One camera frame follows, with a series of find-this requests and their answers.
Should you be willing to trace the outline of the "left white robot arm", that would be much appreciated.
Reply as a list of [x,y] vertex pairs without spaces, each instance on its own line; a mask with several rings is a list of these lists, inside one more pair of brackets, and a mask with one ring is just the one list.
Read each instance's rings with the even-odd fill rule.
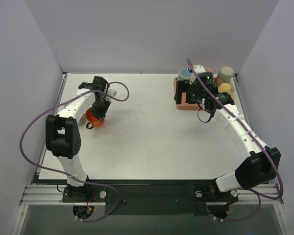
[[56,115],[46,118],[46,149],[59,160],[68,173],[68,186],[75,187],[73,195],[79,201],[87,201],[91,189],[84,185],[88,176],[80,159],[81,136],[78,123],[85,117],[91,127],[102,126],[112,102],[108,95],[116,92],[109,89],[108,82],[95,76],[91,83],[83,82],[78,86],[75,100],[69,101]]

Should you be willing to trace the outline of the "cream floral mug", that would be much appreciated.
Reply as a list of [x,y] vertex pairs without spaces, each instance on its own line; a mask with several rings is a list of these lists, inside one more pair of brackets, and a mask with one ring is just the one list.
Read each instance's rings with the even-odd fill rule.
[[87,123],[87,119],[86,119],[85,114],[83,114],[78,122],[78,126],[84,126],[86,123]]

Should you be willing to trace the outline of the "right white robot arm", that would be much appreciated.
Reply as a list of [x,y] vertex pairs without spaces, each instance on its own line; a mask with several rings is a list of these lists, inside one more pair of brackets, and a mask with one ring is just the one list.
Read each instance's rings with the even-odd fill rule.
[[281,157],[279,150],[276,147],[270,148],[257,137],[239,114],[228,93],[205,89],[198,80],[190,83],[178,78],[174,79],[173,88],[176,104],[196,104],[199,109],[208,112],[225,129],[243,158],[235,171],[213,180],[209,187],[212,199],[221,200],[232,190],[253,190],[255,186],[274,178],[281,179],[277,170]]

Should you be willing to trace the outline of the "orange mug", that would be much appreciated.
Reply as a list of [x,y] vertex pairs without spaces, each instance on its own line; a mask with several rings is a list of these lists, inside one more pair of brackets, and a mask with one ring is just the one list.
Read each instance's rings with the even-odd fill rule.
[[91,130],[93,128],[101,127],[105,123],[105,119],[100,120],[97,117],[95,117],[95,116],[92,115],[91,108],[89,108],[85,112],[85,117],[86,117],[86,120],[87,120],[86,128],[88,130]]

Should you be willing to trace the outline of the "yellow mug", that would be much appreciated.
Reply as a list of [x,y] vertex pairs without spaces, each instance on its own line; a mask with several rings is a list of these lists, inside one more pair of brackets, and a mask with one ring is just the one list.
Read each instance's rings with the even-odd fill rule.
[[232,99],[234,99],[233,97],[233,92],[232,92],[232,87],[229,83],[222,83],[218,86],[218,92],[219,93],[227,93],[228,95],[230,95],[230,97]]

